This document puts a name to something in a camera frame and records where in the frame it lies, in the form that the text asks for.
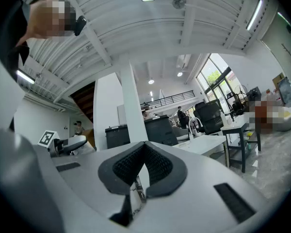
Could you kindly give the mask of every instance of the concrete floor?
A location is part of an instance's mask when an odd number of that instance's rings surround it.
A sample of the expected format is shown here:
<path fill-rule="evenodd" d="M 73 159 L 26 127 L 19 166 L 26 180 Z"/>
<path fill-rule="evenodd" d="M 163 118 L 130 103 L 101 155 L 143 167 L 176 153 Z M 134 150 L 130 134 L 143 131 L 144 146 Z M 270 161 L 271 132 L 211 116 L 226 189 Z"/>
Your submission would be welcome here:
<path fill-rule="evenodd" d="M 224 161 L 224 156 L 217 159 Z M 291 130 L 261 135 L 261 152 L 255 147 L 246 159 L 246 172 L 241 165 L 230 167 L 267 199 L 286 195 L 291 189 Z"/>

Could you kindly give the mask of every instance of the person in black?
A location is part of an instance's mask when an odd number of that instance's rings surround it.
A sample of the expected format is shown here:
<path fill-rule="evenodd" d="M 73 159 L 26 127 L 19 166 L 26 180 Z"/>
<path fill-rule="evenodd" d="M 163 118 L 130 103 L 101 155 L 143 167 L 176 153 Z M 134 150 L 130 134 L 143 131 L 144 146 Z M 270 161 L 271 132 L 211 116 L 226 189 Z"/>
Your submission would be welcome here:
<path fill-rule="evenodd" d="M 86 24 L 76 21 L 75 9 L 67 0 L 6 0 L 0 14 L 0 60 L 17 82 L 19 58 L 23 65 L 29 55 L 26 40 L 79 35 Z"/>
<path fill-rule="evenodd" d="M 181 124 L 181 128 L 182 129 L 186 129 L 186 125 L 187 125 L 186 114 L 181 111 L 181 106 L 178 107 L 177 115 L 178 115 L 178 118 L 179 118 L 179 122 Z"/>

